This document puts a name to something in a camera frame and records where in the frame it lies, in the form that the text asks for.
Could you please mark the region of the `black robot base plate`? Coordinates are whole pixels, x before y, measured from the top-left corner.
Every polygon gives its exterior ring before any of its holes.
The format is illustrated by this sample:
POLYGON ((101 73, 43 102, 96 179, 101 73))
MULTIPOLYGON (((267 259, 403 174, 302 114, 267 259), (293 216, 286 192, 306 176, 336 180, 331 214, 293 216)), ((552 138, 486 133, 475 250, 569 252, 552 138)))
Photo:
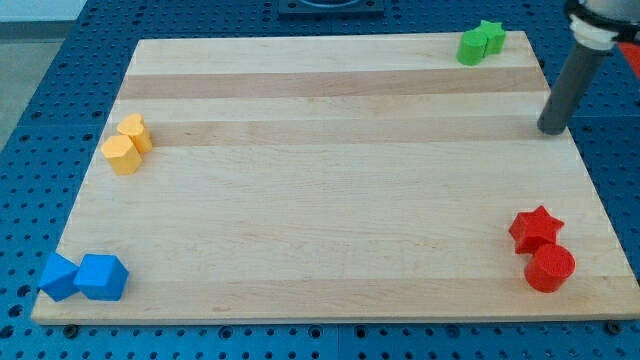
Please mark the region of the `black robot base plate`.
POLYGON ((380 15, 385 0, 277 0, 280 17, 380 15))

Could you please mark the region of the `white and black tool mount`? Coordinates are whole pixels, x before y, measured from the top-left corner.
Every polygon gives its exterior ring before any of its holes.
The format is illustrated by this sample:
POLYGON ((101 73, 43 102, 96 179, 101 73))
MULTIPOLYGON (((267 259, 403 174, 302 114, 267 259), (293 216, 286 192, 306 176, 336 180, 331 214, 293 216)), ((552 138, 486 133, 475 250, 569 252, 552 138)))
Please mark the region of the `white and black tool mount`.
POLYGON ((639 0, 567 0, 565 13, 576 41, 593 50, 639 44, 639 0))

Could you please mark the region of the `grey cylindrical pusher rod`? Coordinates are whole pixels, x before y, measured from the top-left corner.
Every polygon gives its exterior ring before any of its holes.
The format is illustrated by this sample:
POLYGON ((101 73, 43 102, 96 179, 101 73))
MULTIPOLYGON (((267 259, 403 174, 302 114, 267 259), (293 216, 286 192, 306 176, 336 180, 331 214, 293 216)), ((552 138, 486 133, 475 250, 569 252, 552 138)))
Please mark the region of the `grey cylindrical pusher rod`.
POLYGON ((564 132, 608 57, 609 50, 594 50, 574 43, 537 120, 537 128, 543 134, 559 135, 564 132))

